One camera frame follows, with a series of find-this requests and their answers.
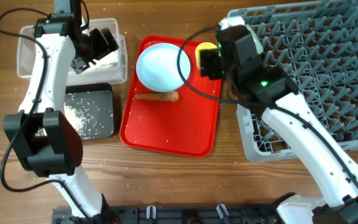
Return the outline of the mint green bowl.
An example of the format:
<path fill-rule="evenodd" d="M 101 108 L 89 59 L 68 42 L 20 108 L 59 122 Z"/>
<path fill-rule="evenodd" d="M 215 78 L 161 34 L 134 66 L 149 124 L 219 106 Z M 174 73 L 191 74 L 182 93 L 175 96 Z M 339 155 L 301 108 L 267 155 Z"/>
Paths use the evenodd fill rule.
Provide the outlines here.
<path fill-rule="evenodd" d="M 252 34 L 252 38 L 255 43 L 256 51 L 260 55 L 264 51 L 264 47 L 263 47 L 261 41 L 259 40 L 259 38 L 257 37 L 256 33 L 254 32 L 254 30 L 250 29 L 250 32 Z"/>

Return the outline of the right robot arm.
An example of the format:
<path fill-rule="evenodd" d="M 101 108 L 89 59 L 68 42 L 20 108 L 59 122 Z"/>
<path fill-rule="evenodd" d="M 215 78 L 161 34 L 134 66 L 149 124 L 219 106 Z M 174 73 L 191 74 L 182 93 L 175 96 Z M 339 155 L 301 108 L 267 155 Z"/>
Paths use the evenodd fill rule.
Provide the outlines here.
<path fill-rule="evenodd" d="M 358 223 L 358 164 L 327 132 L 298 85 L 280 67 L 262 63 L 262 48 L 244 23 L 213 27 L 217 47 L 201 52 L 201 73 L 227 80 L 236 104 L 261 117 L 289 145 L 317 183 L 321 198 L 285 197 L 276 207 L 285 223 Z"/>

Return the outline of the orange carrot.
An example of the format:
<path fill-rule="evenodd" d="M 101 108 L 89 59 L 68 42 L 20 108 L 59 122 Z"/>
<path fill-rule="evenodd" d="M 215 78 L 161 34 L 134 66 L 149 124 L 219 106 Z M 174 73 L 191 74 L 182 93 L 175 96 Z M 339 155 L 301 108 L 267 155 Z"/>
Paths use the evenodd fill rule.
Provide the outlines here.
<path fill-rule="evenodd" d="M 177 91 L 155 92 L 155 93 L 139 93 L 135 95 L 137 100 L 175 102 L 179 100 Z"/>

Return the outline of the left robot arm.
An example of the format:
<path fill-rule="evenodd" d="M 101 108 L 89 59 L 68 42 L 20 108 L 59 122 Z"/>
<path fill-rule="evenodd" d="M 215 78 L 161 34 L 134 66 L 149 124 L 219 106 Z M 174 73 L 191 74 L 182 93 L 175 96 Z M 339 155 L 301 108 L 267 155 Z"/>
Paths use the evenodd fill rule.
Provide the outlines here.
<path fill-rule="evenodd" d="M 64 114 L 68 73 L 81 73 L 118 49 L 108 29 L 90 29 L 83 1 L 55 1 L 43 13 L 28 40 L 35 44 L 29 88 L 16 114 L 5 116 L 8 152 L 54 185 L 71 207 L 74 223 L 119 223 L 104 195 L 81 165 L 83 143 Z"/>

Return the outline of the yellow plastic cup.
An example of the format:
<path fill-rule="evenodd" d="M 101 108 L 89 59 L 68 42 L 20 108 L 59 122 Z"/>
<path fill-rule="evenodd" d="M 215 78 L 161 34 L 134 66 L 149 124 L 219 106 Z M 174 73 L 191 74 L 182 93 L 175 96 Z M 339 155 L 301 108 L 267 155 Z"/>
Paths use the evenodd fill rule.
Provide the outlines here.
<path fill-rule="evenodd" d="M 202 50 L 214 50 L 217 48 L 218 47 L 211 42 L 203 42 L 196 47 L 196 49 L 195 49 L 196 65 L 199 70 L 201 70 L 201 56 L 200 56 L 201 51 Z"/>

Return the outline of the large light blue plate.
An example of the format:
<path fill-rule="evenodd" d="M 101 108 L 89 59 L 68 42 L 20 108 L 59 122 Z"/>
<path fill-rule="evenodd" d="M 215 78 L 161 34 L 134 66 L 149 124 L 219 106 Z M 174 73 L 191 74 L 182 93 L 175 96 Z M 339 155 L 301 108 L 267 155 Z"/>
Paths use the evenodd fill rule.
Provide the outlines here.
<path fill-rule="evenodd" d="M 177 69 L 180 48 L 169 43 L 153 44 L 143 50 L 136 63 L 137 78 L 149 90 L 173 91 L 184 82 Z"/>

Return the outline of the white napkin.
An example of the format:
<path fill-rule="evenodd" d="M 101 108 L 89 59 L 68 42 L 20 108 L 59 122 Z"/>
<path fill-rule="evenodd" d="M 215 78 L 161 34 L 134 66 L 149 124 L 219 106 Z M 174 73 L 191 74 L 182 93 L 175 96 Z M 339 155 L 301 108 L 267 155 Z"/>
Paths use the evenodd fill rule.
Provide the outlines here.
<path fill-rule="evenodd" d="M 115 67 L 119 64 L 118 52 L 114 51 L 103 57 L 101 60 L 95 60 L 96 64 L 90 64 L 89 70 L 100 70 Z"/>

